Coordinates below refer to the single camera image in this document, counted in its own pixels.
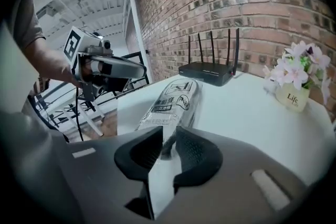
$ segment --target wooden floor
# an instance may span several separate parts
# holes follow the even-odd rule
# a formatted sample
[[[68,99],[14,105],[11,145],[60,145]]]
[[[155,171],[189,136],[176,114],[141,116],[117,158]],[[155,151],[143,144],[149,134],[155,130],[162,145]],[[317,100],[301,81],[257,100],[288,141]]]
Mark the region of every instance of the wooden floor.
[[[80,125],[84,140],[102,139],[117,135],[117,110],[113,110],[105,114],[105,118],[100,116],[92,119],[97,127],[102,131],[103,136],[99,136],[88,123]],[[80,141],[80,136],[77,128],[73,128],[64,133],[69,138],[70,142]]]

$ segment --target white table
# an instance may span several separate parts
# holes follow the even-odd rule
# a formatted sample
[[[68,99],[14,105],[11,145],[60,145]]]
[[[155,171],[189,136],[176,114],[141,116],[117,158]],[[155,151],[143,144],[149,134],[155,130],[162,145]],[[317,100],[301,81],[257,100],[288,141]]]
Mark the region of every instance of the white table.
[[[174,76],[119,99],[118,135],[130,133]],[[323,175],[335,152],[325,108],[309,99],[302,113],[292,112],[263,89],[264,79],[237,73],[222,86],[203,84],[193,128],[249,143],[310,185]]]

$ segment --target white flower pot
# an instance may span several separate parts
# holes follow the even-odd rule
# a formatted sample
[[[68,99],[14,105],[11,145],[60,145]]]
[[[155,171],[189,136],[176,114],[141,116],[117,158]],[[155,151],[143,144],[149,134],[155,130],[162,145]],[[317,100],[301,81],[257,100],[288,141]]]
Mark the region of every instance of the white flower pot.
[[[285,83],[278,87],[275,96],[277,100],[287,106],[290,110],[301,112],[304,110],[309,98],[309,90],[301,88],[297,90],[293,83]]]

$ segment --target person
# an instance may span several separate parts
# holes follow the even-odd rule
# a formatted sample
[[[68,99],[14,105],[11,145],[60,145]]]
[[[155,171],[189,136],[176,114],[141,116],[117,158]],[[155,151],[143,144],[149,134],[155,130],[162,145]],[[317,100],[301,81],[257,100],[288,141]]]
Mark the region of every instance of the person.
[[[73,77],[70,65],[63,53],[48,47],[46,37],[35,13],[33,0],[16,0],[5,21],[15,42],[40,75],[29,94],[30,98],[24,104],[22,112],[32,116],[47,130],[50,126],[37,113],[34,107],[36,104],[32,101],[34,100],[33,96],[47,89],[47,79],[69,82],[75,87],[80,87],[80,84]],[[84,76],[90,73],[90,65],[82,67]]]

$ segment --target black router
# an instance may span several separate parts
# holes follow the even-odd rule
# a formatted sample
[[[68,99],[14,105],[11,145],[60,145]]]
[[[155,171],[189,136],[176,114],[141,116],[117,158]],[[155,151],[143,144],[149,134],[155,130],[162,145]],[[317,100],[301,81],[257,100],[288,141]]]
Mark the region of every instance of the black router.
[[[230,58],[230,29],[228,30],[228,45],[227,45],[227,58],[226,65],[215,63],[214,41],[211,36],[211,49],[212,49],[212,63],[203,62],[203,53],[200,34],[198,34],[198,42],[200,44],[201,62],[190,63],[190,36],[188,39],[188,64],[178,68],[180,75],[188,78],[202,79],[204,82],[215,86],[223,86],[230,78],[236,74],[239,54],[239,28],[236,30],[236,50],[233,66],[229,65]]]

